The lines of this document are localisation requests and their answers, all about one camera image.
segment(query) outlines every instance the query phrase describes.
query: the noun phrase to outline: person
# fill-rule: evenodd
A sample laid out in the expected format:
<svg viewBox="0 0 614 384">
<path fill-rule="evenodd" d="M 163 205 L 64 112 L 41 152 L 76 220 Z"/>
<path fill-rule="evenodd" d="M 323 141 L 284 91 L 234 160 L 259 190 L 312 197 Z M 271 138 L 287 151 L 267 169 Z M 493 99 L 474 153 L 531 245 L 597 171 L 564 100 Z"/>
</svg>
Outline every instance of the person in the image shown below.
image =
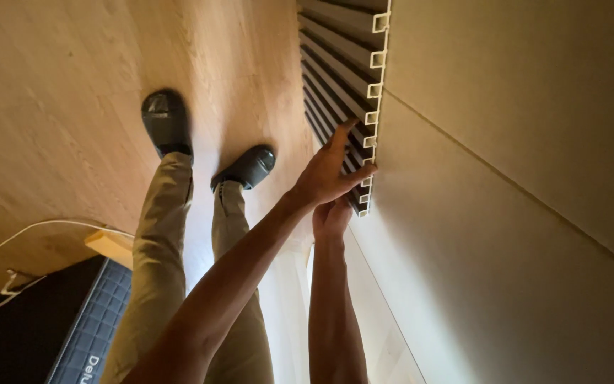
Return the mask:
<svg viewBox="0 0 614 384">
<path fill-rule="evenodd" d="M 186 296 L 182 249 L 193 191 L 190 118 L 181 95 L 170 89 L 150 94 L 141 114 L 162 161 L 134 237 L 132 296 L 101 383 L 273 383 L 257 285 L 289 234 L 312 211 L 311 381 L 367 383 L 346 279 L 343 233 L 352 209 L 344 195 L 376 167 L 340 173 L 356 120 L 337 127 L 295 186 L 251 230 L 242 192 L 274 168 L 271 147 L 249 149 L 212 179 L 215 263 Z"/>
</svg>

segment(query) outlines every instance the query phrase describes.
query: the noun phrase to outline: dark gray mattress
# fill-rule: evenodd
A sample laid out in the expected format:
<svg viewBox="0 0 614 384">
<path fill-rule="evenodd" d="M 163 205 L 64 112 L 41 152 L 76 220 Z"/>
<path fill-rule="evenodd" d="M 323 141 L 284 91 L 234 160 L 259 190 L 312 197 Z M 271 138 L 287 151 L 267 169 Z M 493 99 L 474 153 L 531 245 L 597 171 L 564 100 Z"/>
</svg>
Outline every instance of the dark gray mattress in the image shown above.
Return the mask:
<svg viewBox="0 0 614 384">
<path fill-rule="evenodd" d="M 98 383 L 130 298 L 132 271 L 106 259 L 56 358 L 48 384 Z"/>
</svg>

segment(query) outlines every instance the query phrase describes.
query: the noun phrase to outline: hand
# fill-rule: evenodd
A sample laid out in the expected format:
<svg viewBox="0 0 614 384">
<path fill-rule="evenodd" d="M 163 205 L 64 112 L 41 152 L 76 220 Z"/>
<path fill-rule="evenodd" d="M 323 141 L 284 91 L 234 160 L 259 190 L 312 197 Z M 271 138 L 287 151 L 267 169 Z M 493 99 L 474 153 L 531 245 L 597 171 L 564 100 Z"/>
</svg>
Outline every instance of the hand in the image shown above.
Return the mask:
<svg viewBox="0 0 614 384">
<path fill-rule="evenodd" d="M 351 174 L 340 173 L 345 160 L 347 134 L 358 121 L 348 119 L 339 125 L 297 179 L 293 191 L 305 204 L 316 206 L 332 202 L 376 172 L 375 165 L 366 164 Z"/>
<path fill-rule="evenodd" d="M 352 207 L 345 196 L 340 196 L 334 202 L 317 206 L 312 215 L 314 240 L 342 239 L 350 218 L 352 218 Z"/>
</svg>

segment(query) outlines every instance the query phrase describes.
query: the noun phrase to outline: wooden floor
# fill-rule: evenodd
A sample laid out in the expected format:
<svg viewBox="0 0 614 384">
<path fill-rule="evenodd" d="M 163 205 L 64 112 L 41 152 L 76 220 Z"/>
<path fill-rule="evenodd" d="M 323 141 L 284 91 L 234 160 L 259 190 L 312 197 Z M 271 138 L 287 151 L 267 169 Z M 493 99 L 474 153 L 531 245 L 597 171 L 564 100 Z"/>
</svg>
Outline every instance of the wooden floor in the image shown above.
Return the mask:
<svg viewBox="0 0 614 384">
<path fill-rule="evenodd" d="M 191 287 L 211 263 L 214 172 L 277 147 L 274 173 L 246 194 L 252 225 L 311 157 L 295 12 L 289 0 L 0 0 L 0 242 L 59 217 L 133 233 L 159 162 L 139 105 L 175 87 L 194 120 Z M 0 289 L 6 268 L 45 275 L 92 256 L 88 233 L 53 224 L 6 245 Z"/>
</svg>

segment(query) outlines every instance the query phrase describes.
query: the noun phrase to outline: slatted wall panel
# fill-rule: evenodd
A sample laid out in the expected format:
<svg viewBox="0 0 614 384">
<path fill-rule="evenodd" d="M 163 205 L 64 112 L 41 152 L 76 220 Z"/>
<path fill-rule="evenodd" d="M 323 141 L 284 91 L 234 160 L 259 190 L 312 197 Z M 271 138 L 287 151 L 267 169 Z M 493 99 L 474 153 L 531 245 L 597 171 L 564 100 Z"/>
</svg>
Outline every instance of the slatted wall panel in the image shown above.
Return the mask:
<svg viewBox="0 0 614 384">
<path fill-rule="evenodd" d="M 298 0 L 305 117 L 321 145 L 347 118 L 348 174 L 376 157 L 376 137 L 388 52 L 389 0 Z M 372 178 L 355 187 L 350 203 L 368 214 Z"/>
</svg>

